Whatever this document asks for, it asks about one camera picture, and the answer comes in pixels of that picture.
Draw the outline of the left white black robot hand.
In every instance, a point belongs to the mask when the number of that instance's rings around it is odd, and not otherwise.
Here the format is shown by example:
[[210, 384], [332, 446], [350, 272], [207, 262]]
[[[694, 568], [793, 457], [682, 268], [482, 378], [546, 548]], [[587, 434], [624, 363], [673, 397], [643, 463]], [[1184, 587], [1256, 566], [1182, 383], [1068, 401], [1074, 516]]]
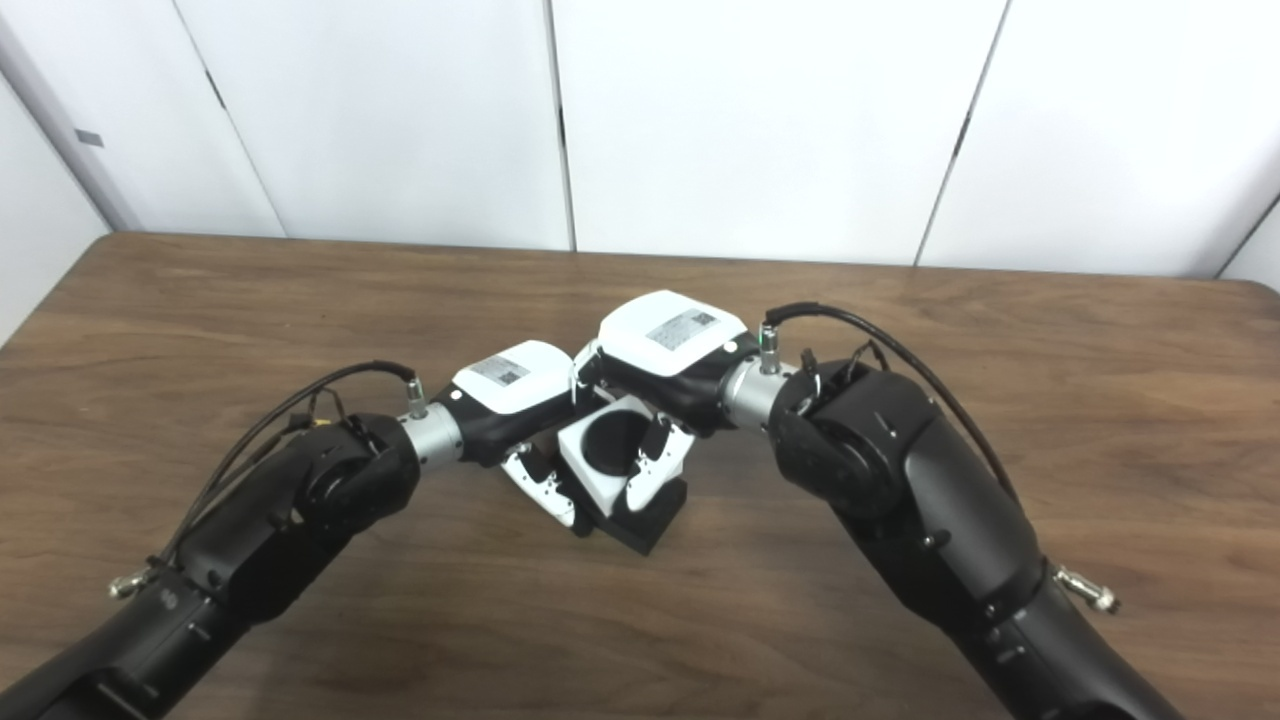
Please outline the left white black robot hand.
[[594, 523], [576, 487], [536, 438], [573, 416], [572, 359], [526, 340], [458, 370], [435, 401], [452, 416], [461, 462], [499, 468], [543, 511], [582, 538]]

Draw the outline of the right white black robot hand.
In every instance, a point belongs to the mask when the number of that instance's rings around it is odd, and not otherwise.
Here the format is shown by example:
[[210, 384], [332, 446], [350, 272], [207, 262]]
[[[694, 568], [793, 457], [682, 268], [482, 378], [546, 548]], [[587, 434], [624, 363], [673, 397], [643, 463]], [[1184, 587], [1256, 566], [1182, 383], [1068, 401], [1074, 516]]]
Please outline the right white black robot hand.
[[695, 439], [735, 427], [726, 398], [760, 343], [732, 313], [669, 290], [609, 313], [573, 359], [571, 397], [582, 406], [602, 391], [635, 397], [654, 413], [657, 448], [640, 450], [620, 493], [630, 512], [655, 498]]

